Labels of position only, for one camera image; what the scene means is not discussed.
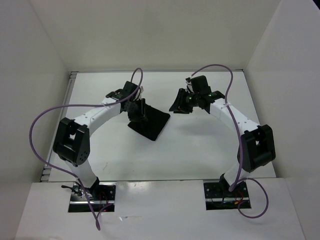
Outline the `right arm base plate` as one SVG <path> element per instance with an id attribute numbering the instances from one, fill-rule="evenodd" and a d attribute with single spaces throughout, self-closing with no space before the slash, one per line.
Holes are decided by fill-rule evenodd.
<path id="1" fill-rule="evenodd" d="M 237 185 L 234 191 L 224 189 L 218 180 L 204 181 L 204 197 L 206 210 L 250 209 L 251 203 L 245 182 Z"/>

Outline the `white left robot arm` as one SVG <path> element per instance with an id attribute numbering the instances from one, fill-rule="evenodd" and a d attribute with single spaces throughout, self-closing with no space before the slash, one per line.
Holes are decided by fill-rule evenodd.
<path id="1" fill-rule="evenodd" d="M 91 135 L 108 120 L 122 112 L 144 116 L 146 110 L 144 98 L 126 100 L 118 103 L 113 98 L 105 98 L 101 106 L 74 118 L 63 118 L 58 125 L 53 151 L 65 161 L 70 171 L 80 179 L 83 187 L 81 193 L 88 200 L 94 200 L 100 193 L 100 180 L 93 172 L 89 155 L 91 151 Z"/>

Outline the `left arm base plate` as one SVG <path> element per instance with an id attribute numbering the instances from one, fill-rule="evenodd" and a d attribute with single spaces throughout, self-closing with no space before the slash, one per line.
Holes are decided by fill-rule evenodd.
<path id="1" fill-rule="evenodd" d="M 77 182 L 73 183 L 72 187 L 61 186 L 71 190 L 68 212 L 69 213 L 88 213 L 91 209 L 85 198 L 84 191 Z M 114 212 L 116 198 L 116 184 L 102 183 L 100 184 L 100 192 L 95 196 L 87 193 L 90 199 L 90 204 L 95 213 L 98 212 Z"/>

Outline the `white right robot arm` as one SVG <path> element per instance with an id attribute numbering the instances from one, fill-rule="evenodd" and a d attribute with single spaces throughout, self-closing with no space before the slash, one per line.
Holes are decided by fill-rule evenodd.
<path id="1" fill-rule="evenodd" d="M 208 114 L 225 124 L 236 133 L 238 138 L 237 163 L 220 177 L 219 191 L 229 197 L 237 190 L 237 185 L 244 181 L 257 168 L 267 165 L 276 158 L 272 128 L 250 120 L 237 110 L 220 92 L 189 92 L 180 88 L 170 112 L 189 114 L 194 107 L 205 110 Z"/>

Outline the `black skirt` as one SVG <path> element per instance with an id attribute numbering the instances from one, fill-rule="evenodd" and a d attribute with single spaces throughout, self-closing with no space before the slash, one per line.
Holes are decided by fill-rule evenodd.
<path id="1" fill-rule="evenodd" d="M 131 120 L 128 127 L 151 141 L 156 141 L 171 115 L 150 105 L 145 105 L 145 115 L 141 120 Z"/>

